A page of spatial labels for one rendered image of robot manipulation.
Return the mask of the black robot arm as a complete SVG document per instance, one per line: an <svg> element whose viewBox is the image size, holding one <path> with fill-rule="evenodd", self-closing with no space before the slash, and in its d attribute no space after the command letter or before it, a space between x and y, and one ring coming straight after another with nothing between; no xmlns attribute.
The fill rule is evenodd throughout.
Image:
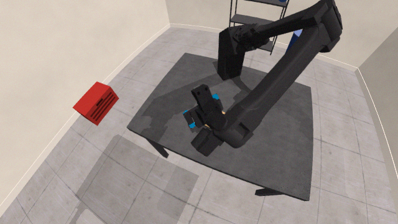
<svg viewBox="0 0 398 224"><path fill-rule="evenodd" d="M309 11L308 11L309 10ZM302 29L302 33L271 71L247 97L222 113L214 102L208 85L191 90L198 106L198 118L212 129L202 128L191 142L201 154L208 157L224 142L233 148L243 146L254 134L267 112L287 91L308 64L319 53L330 52L340 40L343 26L335 0L320 0L313 6L281 18L270 24L251 24L245 30L238 27L233 39L244 49L258 49L271 37ZM268 39L267 39L268 38ZM320 51L321 50L321 51Z"/></svg>

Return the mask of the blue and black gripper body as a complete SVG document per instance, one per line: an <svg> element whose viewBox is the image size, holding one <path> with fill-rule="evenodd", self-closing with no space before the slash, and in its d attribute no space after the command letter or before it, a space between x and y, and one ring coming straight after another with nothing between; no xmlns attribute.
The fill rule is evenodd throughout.
<svg viewBox="0 0 398 224"><path fill-rule="evenodd" d="M218 103L218 104L220 105L220 107L221 107L221 110L223 110L223 105L221 104L221 100L220 100L220 99L217 100L216 98L214 98L214 102ZM196 112L195 112L195 110L196 110L197 108L199 108L198 105L197 105L196 107L194 107L194 108L188 110L188 111L185 112L183 115L184 115L185 119L187 120L187 123L188 123L188 124L192 124L193 122L195 122L195 125L197 126L197 128L200 128L200 127L204 126L205 123L203 123L203 122L198 118L198 116L197 116L197 114L196 114ZM214 112L214 111L218 111L218 110L210 111L210 112L207 114L206 120L205 120L205 121L206 121L206 124L207 124L207 118L208 118L208 116L210 115L210 113L212 113L212 112Z"/></svg>

